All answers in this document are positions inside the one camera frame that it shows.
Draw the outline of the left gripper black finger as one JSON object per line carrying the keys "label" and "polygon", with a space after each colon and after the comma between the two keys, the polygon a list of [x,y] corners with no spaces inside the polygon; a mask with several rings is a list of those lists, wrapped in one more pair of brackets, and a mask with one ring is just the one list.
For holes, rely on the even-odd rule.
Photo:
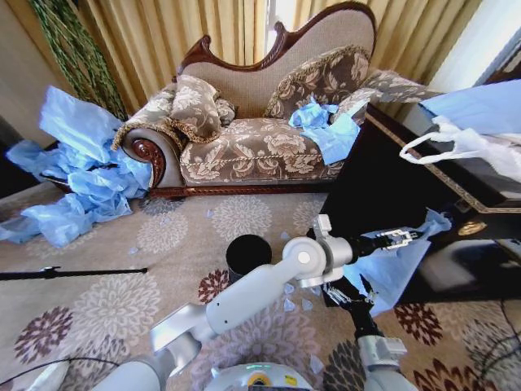
{"label": "left gripper black finger", "polygon": [[386,250],[393,250],[396,248],[402,248],[410,245],[413,241],[418,239],[418,236],[405,236],[405,235],[399,235],[399,236],[388,236],[388,246],[385,247]]}
{"label": "left gripper black finger", "polygon": [[413,235],[409,231],[404,231],[402,229],[379,232],[377,236],[383,237],[389,241],[407,241],[413,239]]}

